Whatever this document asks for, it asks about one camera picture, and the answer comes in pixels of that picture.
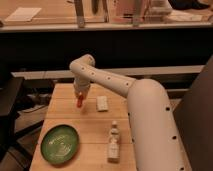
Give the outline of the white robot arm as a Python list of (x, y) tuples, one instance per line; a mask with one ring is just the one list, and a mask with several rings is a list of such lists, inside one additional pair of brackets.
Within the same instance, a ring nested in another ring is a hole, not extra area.
[(97, 69), (90, 54), (73, 60), (69, 68), (76, 97), (86, 97), (94, 82), (127, 100), (137, 171), (186, 171), (171, 103), (158, 81)]

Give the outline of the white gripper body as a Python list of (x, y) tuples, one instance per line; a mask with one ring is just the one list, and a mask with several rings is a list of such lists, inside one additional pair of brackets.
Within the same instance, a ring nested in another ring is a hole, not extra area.
[(74, 86), (74, 92), (77, 98), (79, 98), (80, 96), (83, 96), (84, 98), (87, 97), (87, 94), (90, 90), (89, 80), (75, 78), (73, 86)]

